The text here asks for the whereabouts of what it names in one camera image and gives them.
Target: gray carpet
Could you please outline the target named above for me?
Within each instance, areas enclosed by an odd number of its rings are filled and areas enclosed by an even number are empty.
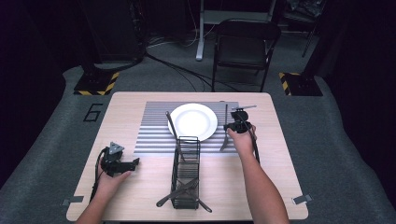
[[[323,79],[316,77],[322,97],[286,96],[283,92],[278,73],[304,70],[313,48],[311,46],[307,56],[301,58],[305,41],[303,35],[281,36],[264,87],[264,91],[273,97],[303,193],[310,193],[314,198],[307,205],[308,219],[299,222],[396,223],[395,210],[375,173],[361,160],[346,136],[337,104]],[[206,42],[202,62],[195,61],[195,51],[196,43],[187,48],[179,44],[148,48],[155,57],[210,77],[213,42]],[[67,207],[60,203],[74,194],[112,93],[194,91],[194,88],[210,91],[198,78],[185,75],[189,82],[172,68],[148,58],[120,72],[110,95],[74,95],[73,88],[81,75],[80,67],[64,73],[67,86],[62,101],[26,157],[1,188],[0,223],[69,223]],[[240,91],[259,89],[235,87]],[[221,84],[216,85],[216,90],[233,91]],[[102,104],[94,108],[101,111],[99,118],[84,122],[92,104]]]

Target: wooden table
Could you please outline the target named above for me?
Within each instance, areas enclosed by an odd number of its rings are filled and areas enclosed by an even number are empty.
[[[82,203],[71,203],[67,219],[77,220],[89,203],[94,182],[94,165],[100,151],[115,142],[123,147],[122,161],[136,158],[134,148],[146,102],[238,102],[247,109],[249,119],[257,126],[257,145],[261,165],[275,183],[290,219],[305,219],[304,203],[294,204],[292,198],[302,195],[289,150],[276,111],[267,93],[235,92],[116,92],[112,96],[92,151],[79,180],[75,196],[84,196]],[[174,209],[169,201],[157,207],[170,192],[173,154],[138,155],[140,164],[122,184],[108,205],[103,220],[115,221],[221,221],[251,220],[245,193],[242,167],[237,154],[203,153],[200,163],[200,198],[212,210]]]

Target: black wire basket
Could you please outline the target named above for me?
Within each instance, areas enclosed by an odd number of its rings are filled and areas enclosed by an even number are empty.
[[[190,187],[171,200],[176,209],[198,208],[200,153],[201,143],[197,137],[180,136],[177,139],[171,192],[186,185]]]

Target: forearm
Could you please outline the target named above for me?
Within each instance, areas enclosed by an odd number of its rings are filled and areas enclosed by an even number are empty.
[[[85,208],[84,212],[78,218],[76,223],[81,224],[97,224],[102,221],[102,214],[105,212],[108,204],[107,199],[94,197],[90,204]]]
[[[285,204],[274,183],[253,154],[240,155],[247,202],[253,221],[257,223],[289,223]]]

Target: hand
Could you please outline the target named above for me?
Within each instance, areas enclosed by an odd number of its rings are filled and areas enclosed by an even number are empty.
[[[99,175],[98,182],[99,182],[99,184],[98,184],[98,189],[96,191],[94,198],[98,197],[98,198],[108,202],[114,196],[114,194],[117,192],[117,189],[119,188],[121,183],[129,175],[131,175],[132,171],[127,171],[121,175],[112,177],[103,171],[102,166],[100,165],[101,162],[102,162],[102,160],[99,162],[99,165],[98,165],[98,175]]]
[[[253,134],[254,138],[257,139],[257,136],[255,134],[256,126],[251,125],[250,131]],[[235,145],[236,151],[238,152],[239,156],[247,154],[252,155],[253,143],[250,132],[237,133],[229,128],[227,129],[227,133],[233,139],[233,144]]]

